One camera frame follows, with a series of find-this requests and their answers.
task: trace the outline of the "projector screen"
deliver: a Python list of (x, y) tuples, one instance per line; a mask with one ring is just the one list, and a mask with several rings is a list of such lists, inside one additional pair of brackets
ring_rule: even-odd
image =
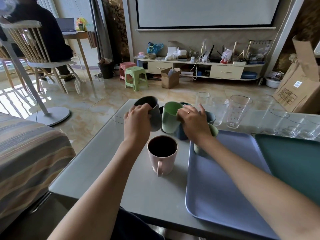
[(271, 27), (280, 0), (136, 0), (139, 29)]

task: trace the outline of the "gray curtain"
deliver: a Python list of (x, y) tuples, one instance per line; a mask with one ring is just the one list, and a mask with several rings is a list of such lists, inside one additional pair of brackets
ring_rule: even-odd
[(99, 60), (101, 58), (109, 58), (113, 60), (102, 0), (89, 0), (89, 2), (94, 32), (97, 38), (98, 58)]

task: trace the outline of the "forearm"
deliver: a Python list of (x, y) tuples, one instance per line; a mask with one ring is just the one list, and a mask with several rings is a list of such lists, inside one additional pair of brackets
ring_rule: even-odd
[(203, 140), (201, 147), (280, 238), (312, 239), (313, 234), (319, 234), (320, 208), (307, 197), (232, 153), (213, 137)]
[(110, 239), (123, 191), (142, 148), (122, 142), (86, 193), (55, 228), (49, 240)]

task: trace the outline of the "laptop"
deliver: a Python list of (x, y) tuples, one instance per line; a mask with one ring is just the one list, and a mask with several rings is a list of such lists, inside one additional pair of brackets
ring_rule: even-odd
[(75, 31), (75, 19), (73, 17), (56, 18), (56, 20), (62, 32)]

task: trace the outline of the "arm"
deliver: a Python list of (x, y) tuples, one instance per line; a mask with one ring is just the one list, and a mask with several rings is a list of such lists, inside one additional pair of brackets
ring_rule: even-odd
[(144, 104), (126, 113), (124, 141), (48, 240), (110, 239), (130, 171), (150, 136), (150, 109)]
[(205, 110), (201, 108), (201, 114), (192, 106), (178, 111), (186, 135), (216, 160), (281, 239), (318, 239), (320, 208), (289, 185), (224, 147), (211, 136)]

